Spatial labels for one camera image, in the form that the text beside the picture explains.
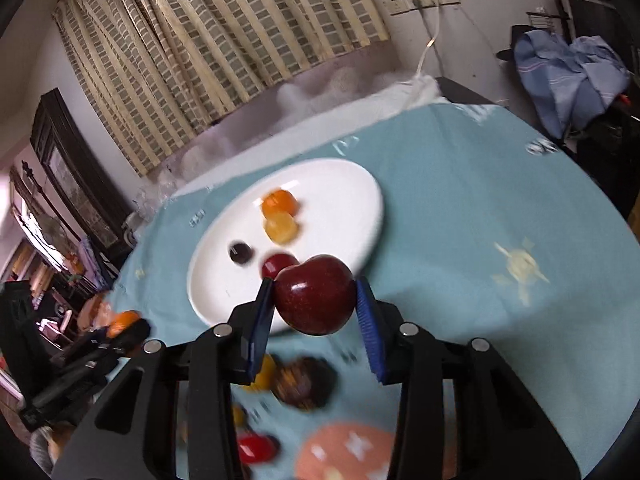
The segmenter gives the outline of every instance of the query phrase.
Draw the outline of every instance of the metal bolt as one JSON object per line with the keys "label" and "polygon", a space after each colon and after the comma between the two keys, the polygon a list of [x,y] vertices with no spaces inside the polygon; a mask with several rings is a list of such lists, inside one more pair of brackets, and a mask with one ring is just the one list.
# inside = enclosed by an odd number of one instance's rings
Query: metal bolt
{"label": "metal bolt", "polygon": [[471,342],[471,348],[478,352],[486,352],[489,347],[489,342],[486,339],[482,339],[481,337],[477,337]]}
{"label": "metal bolt", "polygon": [[147,341],[145,345],[142,347],[142,349],[147,354],[155,354],[161,348],[162,348],[162,341],[160,341],[159,339],[152,339],[150,341]]}
{"label": "metal bolt", "polygon": [[400,333],[408,336],[416,335],[418,333],[418,327],[413,323],[402,323],[402,325],[400,325]]}
{"label": "metal bolt", "polygon": [[213,333],[216,335],[216,337],[226,337],[228,335],[231,335],[233,330],[234,329],[231,328],[231,325],[229,325],[229,323],[220,323],[219,325],[213,327]]}

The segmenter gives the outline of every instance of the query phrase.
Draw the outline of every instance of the striped curtain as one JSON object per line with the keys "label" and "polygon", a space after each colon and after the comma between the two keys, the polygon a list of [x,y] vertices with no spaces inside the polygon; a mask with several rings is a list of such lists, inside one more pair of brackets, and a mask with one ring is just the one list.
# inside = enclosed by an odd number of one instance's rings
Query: striped curtain
{"label": "striped curtain", "polygon": [[140,175],[265,88],[388,39],[372,0],[61,0],[54,18]]}

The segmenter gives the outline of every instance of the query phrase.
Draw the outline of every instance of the apple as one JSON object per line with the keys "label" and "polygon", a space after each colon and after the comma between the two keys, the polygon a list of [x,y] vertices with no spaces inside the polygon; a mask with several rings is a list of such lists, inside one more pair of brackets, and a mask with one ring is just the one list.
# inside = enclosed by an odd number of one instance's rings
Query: apple
{"label": "apple", "polygon": [[297,265],[300,262],[298,259],[289,253],[275,253],[271,256],[267,256],[265,261],[262,263],[262,269],[260,270],[260,275],[262,278],[271,278],[272,280],[276,279],[276,276],[280,273],[282,269],[286,267]]}
{"label": "apple", "polygon": [[357,296],[349,267],[328,254],[281,270],[273,294],[282,319],[309,335],[340,330],[351,317]]}

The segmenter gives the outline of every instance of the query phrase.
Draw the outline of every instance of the blue tablecloth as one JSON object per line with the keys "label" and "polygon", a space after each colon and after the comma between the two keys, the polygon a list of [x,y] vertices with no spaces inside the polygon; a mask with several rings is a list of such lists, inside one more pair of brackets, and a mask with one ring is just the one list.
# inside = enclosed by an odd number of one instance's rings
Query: blue tablecloth
{"label": "blue tablecloth", "polygon": [[[373,174],[385,200],[364,271],[375,295],[437,338],[491,341],[586,475],[640,397],[640,247],[623,219],[563,153],[530,154],[539,134],[500,107],[430,105],[354,135],[340,154]],[[127,260],[114,308],[141,310],[168,345],[194,339],[206,327],[190,307],[186,273],[209,224],[271,171],[323,156],[337,156],[334,143],[169,201]],[[256,479],[290,478],[299,446],[329,420],[394,430],[399,391],[369,373],[353,319],[329,338],[273,337],[268,350],[285,360],[324,356],[340,383],[313,413],[234,391],[252,428],[282,443],[275,462],[254,468]],[[343,358],[349,352],[355,362]]]}

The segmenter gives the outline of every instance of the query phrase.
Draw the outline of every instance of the white plate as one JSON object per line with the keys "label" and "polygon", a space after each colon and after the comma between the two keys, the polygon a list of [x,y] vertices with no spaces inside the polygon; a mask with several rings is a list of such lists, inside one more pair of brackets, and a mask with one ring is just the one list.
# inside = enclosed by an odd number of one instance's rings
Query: white plate
{"label": "white plate", "polygon": [[[290,191],[300,203],[296,215],[300,234],[285,247],[269,240],[262,228],[262,197],[278,188]],[[353,162],[317,158],[271,173],[226,206],[200,239],[187,273],[191,306],[211,326],[226,321],[236,305],[255,299],[264,257],[278,251],[291,253],[300,262],[332,254],[356,274],[378,239],[382,211],[378,183]],[[255,251],[246,266],[229,258],[234,241]],[[275,312],[271,331],[286,327]]]}

